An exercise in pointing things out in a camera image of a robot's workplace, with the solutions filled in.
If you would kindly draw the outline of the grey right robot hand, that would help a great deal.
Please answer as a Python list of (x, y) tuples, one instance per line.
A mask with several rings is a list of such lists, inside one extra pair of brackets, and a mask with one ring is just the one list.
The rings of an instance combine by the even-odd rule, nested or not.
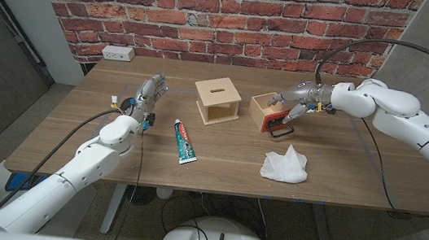
[(284, 117), (282, 122), (285, 124), (307, 113), (310, 106), (318, 107), (319, 111), (332, 111), (334, 109), (331, 104), (333, 89), (333, 85), (317, 85), (317, 83), (311, 81), (300, 82), (283, 92), (275, 94), (267, 105), (270, 107), (279, 102), (297, 102), (287, 116)]

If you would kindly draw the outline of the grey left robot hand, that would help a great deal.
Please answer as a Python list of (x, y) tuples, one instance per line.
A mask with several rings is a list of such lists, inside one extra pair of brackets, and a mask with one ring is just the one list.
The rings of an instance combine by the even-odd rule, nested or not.
[(134, 118), (139, 124), (153, 112), (155, 104), (169, 90), (164, 81), (165, 77), (164, 72), (156, 74), (147, 79), (137, 90), (134, 96), (136, 102), (129, 116)]

